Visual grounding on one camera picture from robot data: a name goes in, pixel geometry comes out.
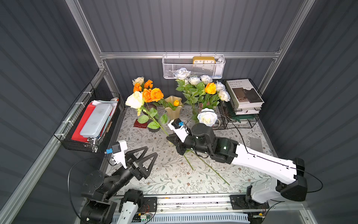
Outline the orange tulip bud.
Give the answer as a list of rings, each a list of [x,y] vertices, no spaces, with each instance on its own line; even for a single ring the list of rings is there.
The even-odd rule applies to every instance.
[[[173,111],[175,111],[180,105],[180,102],[178,100],[175,100],[173,102],[168,102],[168,105]]]

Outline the orange yellow rose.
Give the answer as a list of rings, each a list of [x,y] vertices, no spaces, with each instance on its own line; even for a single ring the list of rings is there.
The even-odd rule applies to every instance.
[[[133,92],[142,92],[142,85],[140,83],[136,83],[133,87]]]

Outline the orange flower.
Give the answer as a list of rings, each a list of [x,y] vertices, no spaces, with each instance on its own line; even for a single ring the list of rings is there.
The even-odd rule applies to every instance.
[[[217,96],[215,83],[208,83],[205,87],[205,93],[206,95],[203,101],[203,109],[212,109]]]
[[[152,80],[148,80],[144,83],[144,88],[145,89],[152,89],[153,88],[153,81]]]

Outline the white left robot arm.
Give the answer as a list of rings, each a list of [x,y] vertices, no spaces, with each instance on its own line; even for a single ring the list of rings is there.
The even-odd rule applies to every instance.
[[[129,152],[126,152],[126,148],[116,144],[105,151],[105,155],[110,155],[115,162],[122,164],[112,175],[95,170],[87,176],[81,192],[86,203],[81,212],[73,209],[81,224],[112,223],[117,202],[111,198],[131,179],[141,180],[150,176],[158,154],[154,152],[147,155],[148,147]]]

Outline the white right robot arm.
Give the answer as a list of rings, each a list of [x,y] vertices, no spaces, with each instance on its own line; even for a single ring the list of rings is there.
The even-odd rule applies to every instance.
[[[310,193],[303,159],[285,160],[269,156],[235,140],[217,137],[211,127],[201,123],[188,128],[180,119],[174,119],[168,127],[174,133],[167,140],[176,146],[180,155],[190,151],[197,156],[206,155],[218,163],[248,167],[269,175],[270,181],[247,187],[247,201],[265,203],[283,197],[303,202]]]

